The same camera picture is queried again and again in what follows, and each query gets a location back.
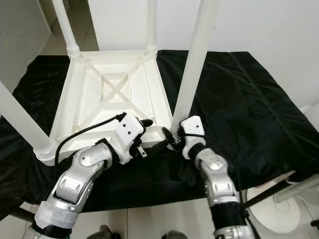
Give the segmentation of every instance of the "floor tile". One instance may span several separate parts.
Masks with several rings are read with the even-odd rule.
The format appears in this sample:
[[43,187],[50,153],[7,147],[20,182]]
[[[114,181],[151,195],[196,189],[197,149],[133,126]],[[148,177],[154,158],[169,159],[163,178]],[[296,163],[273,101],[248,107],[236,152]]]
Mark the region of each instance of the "floor tile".
[[160,239],[170,230],[190,239],[210,239],[214,231],[206,199],[128,209],[129,239]]
[[[89,6],[86,3],[81,4],[81,2],[71,4],[67,12],[73,34],[86,34],[92,22]],[[58,20],[53,24],[52,32],[53,35],[62,34]]]
[[31,225],[32,225],[32,223],[26,222],[25,229],[27,229],[27,228],[30,227]]
[[26,228],[26,221],[7,216],[0,222],[0,238],[21,239]]
[[[76,43],[82,46],[85,34],[74,35]],[[50,36],[40,55],[67,55],[63,35]]]
[[36,212],[37,212],[38,209],[39,209],[39,206],[40,206],[40,205],[33,204],[33,205],[31,206],[30,211],[31,211],[32,213],[36,214]]
[[91,21],[87,34],[95,34],[94,25]]
[[98,232],[100,225],[108,225],[112,232],[127,239],[127,209],[81,213],[72,229],[71,238],[85,239]]
[[99,51],[98,42],[94,34],[87,34],[85,36],[81,50],[82,51]]
[[24,203],[21,204],[20,207],[30,212],[32,205],[29,204],[29,203],[24,202]]

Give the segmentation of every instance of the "white pillar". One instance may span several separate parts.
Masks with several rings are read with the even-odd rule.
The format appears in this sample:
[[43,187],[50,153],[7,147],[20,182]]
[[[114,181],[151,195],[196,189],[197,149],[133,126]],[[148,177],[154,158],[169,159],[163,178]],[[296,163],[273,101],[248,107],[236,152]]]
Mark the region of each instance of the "white pillar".
[[80,55],[81,51],[79,46],[76,44],[71,25],[65,11],[63,0],[53,0],[53,6],[66,43],[68,56],[72,57]]
[[289,186],[288,188],[285,188],[284,190],[276,193],[274,195],[274,202],[275,203],[281,203],[288,198],[301,193],[304,190],[310,189],[315,187],[316,185],[319,185],[319,174],[315,174],[312,177],[300,182],[296,183],[292,186]]
[[53,162],[56,142],[50,139],[0,81],[0,114],[33,147],[44,164]]
[[157,10],[156,0],[148,0],[148,39],[146,45],[147,53],[157,54]]
[[176,130],[179,128],[179,122],[189,116],[207,54],[208,43],[215,28],[219,4],[220,0],[201,0],[200,2],[191,47],[173,115],[171,130],[174,134],[176,134]]

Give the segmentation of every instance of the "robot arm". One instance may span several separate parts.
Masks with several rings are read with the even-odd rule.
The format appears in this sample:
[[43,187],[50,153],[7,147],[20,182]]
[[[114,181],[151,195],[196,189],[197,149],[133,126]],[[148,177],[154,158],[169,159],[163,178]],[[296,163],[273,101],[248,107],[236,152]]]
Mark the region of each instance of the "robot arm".
[[152,121],[139,121],[127,114],[120,118],[109,141],[102,139],[74,154],[70,168],[59,177],[47,200],[41,202],[35,222],[23,239],[69,238],[93,183],[103,170],[111,168],[115,160],[125,164],[133,157],[146,157],[140,146],[141,136]]
[[254,239],[246,224],[239,193],[228,175],[227,161],[206,147],[204,129],[199,116],[180,122],[178,135],[184,140],[182,154],[192,159],[205,182],[205,189],[215,225],[216,239]]

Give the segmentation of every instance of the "black tarp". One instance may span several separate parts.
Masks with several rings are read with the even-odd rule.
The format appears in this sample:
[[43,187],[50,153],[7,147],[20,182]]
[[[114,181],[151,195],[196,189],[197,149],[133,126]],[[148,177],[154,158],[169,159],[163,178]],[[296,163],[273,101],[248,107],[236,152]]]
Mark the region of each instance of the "black tarp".
[[[173,112],[186,51],[158,52],[158,66]],[[38,56],[13,95],[49,134],[69,59]],[[207,144],[229,162],[237,189],[296,170],[319,172],[319,134],[270,74],[247,52],[207,54],[191,115],[202,118]],[[193,162],[165,148],[143,160],[115,164],[95,182],[84,211],[141,207],[204,197]],[[65,160],[61,168],[66,167]],[[0,120],[0,219],[23,201],[37,204],[52,185],[52,168],[5,119]]]

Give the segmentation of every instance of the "black cable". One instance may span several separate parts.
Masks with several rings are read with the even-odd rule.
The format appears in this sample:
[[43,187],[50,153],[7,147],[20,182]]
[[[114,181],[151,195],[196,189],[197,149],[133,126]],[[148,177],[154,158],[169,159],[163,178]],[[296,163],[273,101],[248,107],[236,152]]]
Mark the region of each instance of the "black cable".
[[97,124],[95,124],[95,125],[92,125],[92,126],[90,126],[90,127],[85,128],[85,129],[83,129],[83,130],[80,130],[79,132],[76,132],[75,134],[73,134],[73,135],[67,137],[65,140],[63,140],[63,141],[59,144],[59,146],[58,146],[58,148],[57,148],[57,150],[56,150],[56,152],[55,152],[55,158],[54,158],[54,178],[57,180],[57,176],[58,176],[58,167],[57,167],[57,166],[58,166],[58,164],[59,164],[59,154],[60,154],[60,150],[61,150],[62,146],[63,146],[67,141],[73,139],[74,137],[76,137],[76,136],[78,136],[78,135],[80,135],[80,134],[82,134],[82,133],[84,133],[84,132],[86,132],[86,131],[89,131],[89,130],[91,130],[91,129],[93,129],[93,128],[97,128],[97,127],[99,127],[99,126],[102,126],[102,125],[104,125],[104,124],[106,124],[106,123],[109,123],[109,122],[111,122],[111,121],[113,121],[113,120],[119,120],[119,121],[121,121],[121,120],[124,118],[125,115],[126,115],[126,113],[122,113],[122,114],[120,114],[120,115],[116,115],[116,116],[114,116],[114,117],[112,117],[112,118],[110,118],[110,119],[107,119],[107,120],[103,121],[103,122],[97,123]]
[[205,138],[204,135],[201,134],[194,134],[194,133],[180,133],[179,136],[192,136],[192,137],[200,137],[200,138]]
[[[237,171],[237,177],[238,177],[238,183],[241,184],[240,175],[239,175],[238,171]],[[241,191],[239,191],[239,199],[240,199],[241,205],[244,206],[244,200],[243,200],[243,195],[242,195]],[[245,212],[246,212],[246,219],[247,219],[247,221],[248,221],[248,223],[253,231],[255,239],[261,239],[261,237],[259,236],[259,233],[257,232],[257,229],[255,228],[255,226],[253,225],[253,223],[251,222],[251,220],[249,218],[249,212],[244,207],[243,207],[243,210],[245,210]]]

